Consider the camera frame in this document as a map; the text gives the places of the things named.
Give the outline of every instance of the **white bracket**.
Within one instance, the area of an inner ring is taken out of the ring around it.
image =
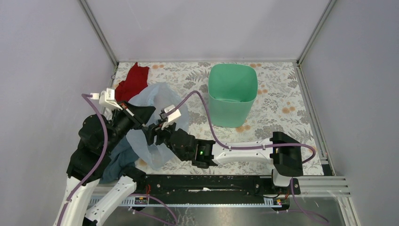
[[[99,104],[105,108],[112,110],[118,109],[122,110],[122,107],[119,106],[118,102],[115,99],[115,89],[107,88],[102,91],[100,94],[98,93],[90,93],[92,95],[91,99],[99,100]]]
[[[224,143],[228,148],[220,146],[218,143],[212,147],[212,154],[214,155],[213,162],[217,165],[227,164],[235,161],[256,161],[265,162],[268,168],[272,170],[273,159],[270,158],[270,154],[273,153],[273,148],[266,149],[247,149],[247,150],[236,150],[231,147],[253,147],[253,146],[265,146],[273,144],[268,138],[258,141],[251,142],[238,142],[238,143]]]
[[[171,106],[165,108],[164,112],[168,113],[168,112],[172,111],[174,108],[175,108],[175,106],[171,105]],[[175,112],[173,112],[172,114],[167,116],[166,122],[164,122],[162,124],[162,128],[161,129],[164,129],[164,128],[172,125],[173,123],[175,123],[180,116],[182,116],[182,114],[180,113],[179,109],[176,109]]]
[[[273,184],[275,186],[287,187],[287,186],[289,186],[289,182],[290,182],[291,178],[292,177],[286,177],[286,176],[279,174],[279,172],[277,172],[276,169],[273,170]]]
[[[96,186],[100,179],[87,183],[85,186],[80,186],[78,190],[76,190],[75,194],[72,196],[71,202],[68,204],[64,216],[61,222],[61,226],[70,226],[70,225],[82,225],[84,213],[90,201],[91,195],[95,190]],[[71,193],[73,188],[80,182],[80,180],[70,177],[66,180],[66,191],[64,195],[64,202],[61,205],[61,208],[58,212],[58,216],[56,218],[54,226],[57,225],[59,221],[59,217],[61,214],[61,210],[66,203],[66,197]]]
[[[85,217],[91,221],[96,220],[97,226],[103,225],[119,204],[135,190],[136,182],[128,176],[121,176],[112,190],[86,211]]]

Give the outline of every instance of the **aluminum frame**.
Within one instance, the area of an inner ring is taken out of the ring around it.
[[[101,31],[100,25],[96,21],[93,12],[90,9],[86,0],[78,0],[80,6],[82,7],[83,12],[88,18],[90,25],[93,27],[94,32],[96,33],[98,40],[100,41],[101,45],[104,47],[105,52],[107,53],[109,59],[111,60],[112,64],[118,68],[118,60],[115,54],[112,51],[110,44],[107,42],[107,39],[104,36],[104,33]]]
[[[119,64],[118,59],[116,58],[114,52],[112,51],[111,46],[105,38],[104,33],[102,32],[93,12],[90,9],[89,4],[86,0],[78,0],[80,3],[83,12],[87,16],[90,24],[92,25],[100,43],[104,47],[109,59],[115,66],[115,71],[117,70],[117,66]],[[308,54],[312,44],[317,38],[318,33],[320,32],[323,24],[325,23],[327,17],[329,16],[332,8],[334,7],[337,0],[330,0],[327,4],[320,20],[318,21],[315,29],[313,30],[308,42],[305,45],[301,55],[296,60],[268,60],[268,62],[292,62],[295,68],[296,77],[298,80],[298,85],[301,89],[304,104],[306,110],[309,112],[311,116],[311,127],[313,132],[315,132],[315,142],[316,146],[319,150],[319,156],[321,160],[321,164],[329,164],[333,175],[335,175],[334,165],[328,156],[329,149],[325,142],[325,137],[323,131],[320,127],[320,121],[318,119],[316,110],[314,109],[314,105],[312,104],[311,95],[309,92],[309,88],[303,74],[303,70],[301,69],[301,63],[305,60],[306,55]],[[348,226],[360,226],[358,216],[353,206],[351,194],[349,192],[347,182],[345,177],[337,177],[337,176],[305,176],[298,178],[299,183],[301,185],[302,194],[298,195],[299,197],[331,197],[335,196],[338,202],[340,203],[341,211],[343,213],[343,217],[346,225]],[[107,185],[99,185],[96,187],[93,196],[104,196],[114,184]]]
[[[328,15],[330,15],[330,12],[332,11],[334,5],[336,4],[337,0],[330,0],[324,9],[323,14],[321,15],[319,21],[317,22],[316,27],[314,28],[308,42],[305,45],[305,48],[303,49],[301,55],[298,57],[298,64],[302,64],[304,59],[306,58],[306,55],[308,54],[313,42],[316,40],[317,35],[319,34],[321,28],[323,27],[325,21],[327,20]]]

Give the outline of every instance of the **floral tablecloth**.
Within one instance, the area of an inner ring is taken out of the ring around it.
[[[202,93],[207,101],[207,82],[212,66],[220,63],[139,63],[150,68],[148,84],[166,82],[181,97],[193,90]],[[246,142],[271,137],[273,131],[283,131],[301,143],[316,148],[309,115],[304,107],[292,63],[240,63],[253,67],[258,76],[258,95],[244,125],[238,128],[215,126],[215,133],[222,141]],[[126,79],[134,63],[120,63],[113,87]],[[213,139],[204,107],[197,96],[186,102],[190,114],[189,133],[199,139]],[[311,151],[302,148],[302,158]],[[209,169],[199,169],[190,161],[177,157],[168,161],[160,170],[151,169],[138,160],[136,167],[147,174],[226,174],[269,175],[271,170],[264,163],[234,162]],[[319,156],[303,165],[305,175],[323,175]]]

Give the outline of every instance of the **purple cable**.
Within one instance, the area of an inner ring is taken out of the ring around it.
[[[175,223],[174,223],[174,224],[169,223],[169,222],[167,222],[167,221],[165,221],[165,220],[162,220],[162,219],[160,219],[160,218],[158,218],[158,217],[155,217],[155,216],[153,216],[153,215],[151,215],[151,214],[148,214],[148,213],[142,213],[142,212],[140,212],[140,211],[136,211],[136,213],[145,215],[145,216],[147,216],[147,217],[151,217],[152,219],[155,219],[155,220],[160,221],[160,222],[162,222],[162,223],[164,223],[164,224],[167,224],[167,225],[172,225],[172,226],[177,225],[178,220],[177,220],[176,215],[175,215],[174,212],[173,212],[165,203],[163,203],[161,200],[159,200],[159,199],[157,199],[157,198],[155,198],[155,197],[153,197],[153,196],[151,196],[151,195],[147,195],[147,194],[131,194],[131,195],[129,195],[129,196],[144,196],[144,197],[147,197],[148,199],[151,198],[151,199],[153,199],[153,200],[159,202],[161,205],[163,205],[163,206],[169,211],[170,214],[172,214],[173,218],[175,219]]]
[[[279,211],[278,213],[277,213],[277,212],[274,212],[274,211],[273,211],[273,212],[272,212],[272,211],[268,211],[268,212],[261,212],[261,214],[280,214],[280,213],[290,213],[290,212],[304,213],[304,212],[301,211],[301,210],[282,210],[282,211]],[[325,219],[326,222],[329,222],[328,219],[327,219],[325,216],[323,216],[323,215],[321,215],[321,214],[319,214],[319,213],[316,213],[316,212],[313,212],[313,211],[309,211],[309,210],[305,210],[305,212],[307,212],[308,214],[316,215],[316,216],[318,216],[319,218]]]
[[[189,97],[191,97],[191,95],[193,95],[194,93],[198,94],[199,98],[200,98],[201,101],[202,101],[202,104],[204,105],[205,112],[207,113],[209,128],[211,129],[212,136],[213,136],[213,138],[215,139],[215,141],[216,141],[220,146],[222,146],[222,147],[224,147],[224,148],[227,148],[227,149],[230,149],[230,148],[231,148],[232,150],[251,150],[251,149],[263,149],[263,148],[269,148],[269,147],[286,147],[286,146],[301,146],[301,147],[306,147],[306,148],[309,148],[309,149],[312,151],[312,155],[311,155],[309,158],[305,159],[305,160],[302,162],[302,164],[303,164],[303,163],[309,162],[310,160],[312,160],[312,159],[316,156],[316,150],[315,150],[312,146],[306,145],[306,144],[287,143],[287,144],[272,144],[272,145],[265,145],[265,146],[260,145],[260,146],[253,146],[253,147],[229,147],[229,146],[223,144],[223,143],[216,137],[215,131],[213,130],[212,122],[211,122],[211,118],[210,118],[210,114],[209,114],[209,109],[208,109],[208,107],[207,107],[207,105],[206,105],[206,103],[205,103],[205,100],[204,100],[204,98],[202,97],[202,95],[201,95],[198,91],[196,91],[196,90],[194,90],[193,92],[189,93],[189,94],[188,94],[188,95],[187,95],[187,96],[186,96],[186,97],[172,110],[172,111],[166,113],[165,115],[166,115],[166,116],[169,116],[169,115],[171,115],[173,112],[175,112],[177,109],[179,109],[179,107],[181,107],[181,106],[187,101],[187,99],[188,99]]]
[[[58,222],[57,222],[57,226],[61,225],[62,219],[64,217],[66,208],[69,204],[69,202],[71,201],[71,198],[73,196],[73,194],[75,194],[75,192],[79,189],[79,187],[94,173],[94,171],[98,168],[98,166],[100,165],[101,161],[103,160],[104,156],[105,156],[105,151],[107,150],[107,145],[108,145],[108,133],[107,133],[107,127],[105,125],[104,119],[101,116],[101,113],[98,111],[98,109],[96,108],[96,106],[94,106],[94,104],[88,99],[88,97],[92,97],[92,95],[89,94],[82,94],[83,99],[85,99],[88,104],[91,106],[91,108],[94,110],[94,112],[96,113],[98,119],[101,122],[101,126],[103,127],[103,131],[104,131],[104,145],[103,145],[103,151],[101,152],[100,158],[98,158],[98,161],[96,162],[96,164],[93,166],[93,168],[89,171],[89,173],[72,189],[71,193],[69,194],[69,196],[66,198],[66,203],[64,204],[60,216],[58,218]]]
[[[329,221],[325,216],[323,216],[323,215],[321,215],[321,214],[318,214],[318,213],[316,213],[316,212],[313,212],[313,211],[307,211],[307,210],[302,209],[302,207],[298,204],[298,202],[296,201],[296,198],[295,198],[293,178],[291,178],[290,184],[291,184],[291,194],[292,194],[292,198],[294,199],[295,204],[296,204],[296,205],[298,206],[298,208],[299,208],[299,210],[291,210],[291,211],[293,211],[293,212],[303,212],[309,219],[311,219],[311,220],[313,220],[313,221],[316,221],[316,222],[318,222],[318,223],[320,223],[320,224],[322,224],[322,225],[330,225],[330,221]],[[312,217],[311,214],[317,215],[317,216],[319,216],[320,218],[324,219],[325,221],[317,220],[316,218]]]

